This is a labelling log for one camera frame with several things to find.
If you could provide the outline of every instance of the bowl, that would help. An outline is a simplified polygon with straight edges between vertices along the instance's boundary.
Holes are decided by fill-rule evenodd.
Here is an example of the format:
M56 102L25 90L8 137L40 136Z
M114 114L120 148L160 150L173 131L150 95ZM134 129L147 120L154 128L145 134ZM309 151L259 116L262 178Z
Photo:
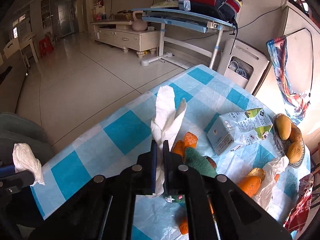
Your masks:
M280 138L280 136L279 136L278 128L277 128L277 125L276 125L276 119L280 115L284 115L284 114L276 114L272 119L272 123L273 123L272 127L273 127L273 131L274 131L273 139L274 139L274 141L276 143L276 146L279 149L279 151L282 153L283 156L285 156L285 154L287 153L288 148L292 144L292 142L289 139L282 140ZM303 139L302 139L302 142L301 142L301 146L302 146L302 155L301 155L300 160L298 160L296 163L289 163L289 165L291 167L293 167L293 168L299 168L301 166L301 163L303 162L303 158L304 158L304 155L305 155L305 147L304 147Z

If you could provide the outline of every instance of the backpack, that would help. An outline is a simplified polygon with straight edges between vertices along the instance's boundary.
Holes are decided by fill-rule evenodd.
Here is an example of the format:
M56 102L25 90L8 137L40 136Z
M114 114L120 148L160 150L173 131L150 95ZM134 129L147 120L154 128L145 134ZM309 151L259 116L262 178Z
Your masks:
M242 0L189 0L191 11L232 23L237 28L236 15Z

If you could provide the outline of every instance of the window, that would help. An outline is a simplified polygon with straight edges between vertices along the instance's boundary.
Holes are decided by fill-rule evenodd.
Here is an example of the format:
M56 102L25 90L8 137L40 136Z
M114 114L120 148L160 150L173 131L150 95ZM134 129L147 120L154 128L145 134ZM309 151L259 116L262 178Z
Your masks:
M12 27L15 27L15 25L17 25L18 23L19 23L19 19L12 23Z
M305 0L294 0L298 5L300 5L303 10L305 10L305 13L308 14L308 17L320 28L320 23L318 23L313 17L312 17L312 11Z
M13 29L13 37L14 39L18 37L17 27Z
M27 33L27 24L25 22L23 22L22 24L18 25L19 27L19 37L21 37L23 34Z
M20 18L19 18L19 22L22 22L24 19L25 19L26 15L22 15Z

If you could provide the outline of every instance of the red plastic bag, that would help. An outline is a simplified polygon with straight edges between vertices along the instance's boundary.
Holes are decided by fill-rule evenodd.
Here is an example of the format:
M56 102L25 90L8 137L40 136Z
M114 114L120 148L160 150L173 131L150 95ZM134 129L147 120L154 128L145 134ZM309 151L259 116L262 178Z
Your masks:
M313 175L311 173L300 179L297 204L290 211L289 216L283 224L284 228L290 233L295 230L302 230L307 221L311 206L312 186Z

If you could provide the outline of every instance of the green sponge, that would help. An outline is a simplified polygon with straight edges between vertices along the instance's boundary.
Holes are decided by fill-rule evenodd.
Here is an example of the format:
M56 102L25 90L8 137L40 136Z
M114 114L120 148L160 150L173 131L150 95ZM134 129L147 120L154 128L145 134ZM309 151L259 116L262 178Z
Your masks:
M185 150L185 164L199 171L201 175L214 178L217 176L216 170L212 167L205 156L201 156L198 151L192 147Z

